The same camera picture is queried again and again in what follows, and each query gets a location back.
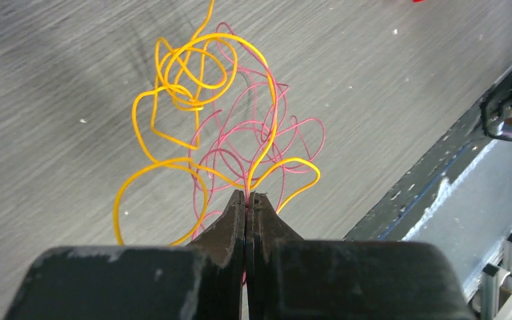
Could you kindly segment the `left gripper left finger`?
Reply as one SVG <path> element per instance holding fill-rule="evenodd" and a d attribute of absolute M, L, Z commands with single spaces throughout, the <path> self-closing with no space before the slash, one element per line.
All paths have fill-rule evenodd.
<path fill-rule="evenodd" d="M 185 246 L 62 246 L 28 268 L 6 319 L 240 319 L 245 195 Z"/>

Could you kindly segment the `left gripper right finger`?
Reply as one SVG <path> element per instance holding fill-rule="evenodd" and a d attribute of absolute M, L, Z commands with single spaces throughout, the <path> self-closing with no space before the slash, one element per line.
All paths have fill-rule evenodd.
<path fill-rule="evenodd" d="M 436 246 L 306 240 L 252 193 L 246 213 L 250 319 L 472 319 Z"/>

